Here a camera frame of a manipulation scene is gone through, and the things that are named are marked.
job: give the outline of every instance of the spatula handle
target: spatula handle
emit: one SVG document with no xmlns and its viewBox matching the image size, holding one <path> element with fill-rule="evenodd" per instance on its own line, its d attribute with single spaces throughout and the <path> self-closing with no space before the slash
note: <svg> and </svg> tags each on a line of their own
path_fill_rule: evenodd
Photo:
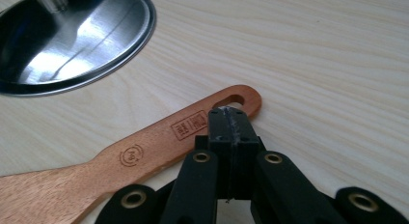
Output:
<svg viewBox="0 0 409 224">
<path fill-rule="evenodd" d="M 109 193 L 142 182 L 193 150 L 207 133 L 207 112 L 241 103 L 249 117 L 261 107 L 259 93 L 237 85 L 204 98 L 107 147 L 93 160 L 66 168 L 0 178 L 0 223 L 72 223 Z"/>
</svg>

